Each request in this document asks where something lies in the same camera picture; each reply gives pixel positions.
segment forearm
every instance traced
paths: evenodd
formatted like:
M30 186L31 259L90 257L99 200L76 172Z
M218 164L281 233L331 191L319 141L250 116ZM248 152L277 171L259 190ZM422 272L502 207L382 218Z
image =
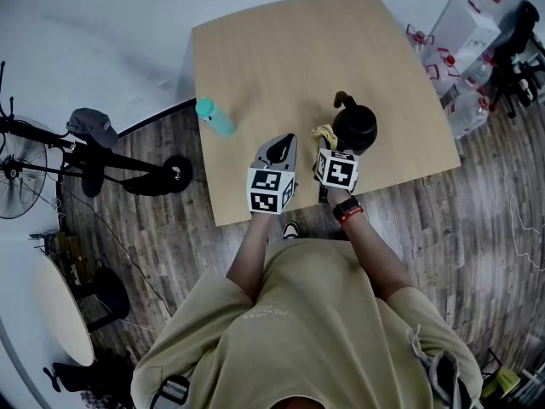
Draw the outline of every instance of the forearm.
M346 192L328 192L331 207L347 198ZM352 215L344 222L343 228L377 297L386 301L395 291L412 286L404 264L369 224L363 213Z
M227 278L236 283L255 303L261 289L267 237L272 216L256 212L232 262Z

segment black and white shoe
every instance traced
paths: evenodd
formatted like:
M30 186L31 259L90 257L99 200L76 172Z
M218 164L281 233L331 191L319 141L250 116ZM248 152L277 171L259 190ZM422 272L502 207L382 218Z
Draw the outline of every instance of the black and white shoe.
M299 238L299 226L296 222L289 222L284 226L282 231L282 239L297 239Z

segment table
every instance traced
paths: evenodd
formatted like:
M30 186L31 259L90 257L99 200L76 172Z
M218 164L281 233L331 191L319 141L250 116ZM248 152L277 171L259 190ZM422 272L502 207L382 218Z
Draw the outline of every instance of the table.
M331 124L344 90L376 115L378 136L359 163L355 193L460 166L429 78L380 0L288 0L192 30L197 98L210 97L237 125L230 137L199 121L215 224L250 218L246 175L258 147L298 138L288 210L318 203L312 128Z
M41 256L36 293L40 309L59 345L82 366L91 366L95 361L89 334L129 313L129 298L123 284L108 268L97 269L89 284L69 286L55 263ZM106 305L108 315L86 325L76 300L91 295Z

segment white box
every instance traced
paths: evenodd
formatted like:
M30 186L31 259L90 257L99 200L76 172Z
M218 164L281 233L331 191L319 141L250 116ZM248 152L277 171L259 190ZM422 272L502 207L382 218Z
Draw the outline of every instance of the white box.
M500 34L490 17L480 14L468 0L450 0L433 28L433 47L448 49L462 74Z
M352 191L358 180L359 156L320 148L316 177L322 185Z
M295 191L295 173L248 168L246 199L250 212L280 214Z

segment kettle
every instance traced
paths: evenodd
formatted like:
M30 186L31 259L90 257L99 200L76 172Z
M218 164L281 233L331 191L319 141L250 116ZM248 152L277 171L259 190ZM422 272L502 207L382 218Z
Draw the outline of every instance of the kettle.
M338 138L337 150L352 150L360 155L376 139L376 117L368 107L356 104L356 101L344 91L335 94L333 106L344 105L333 121L333 133Z

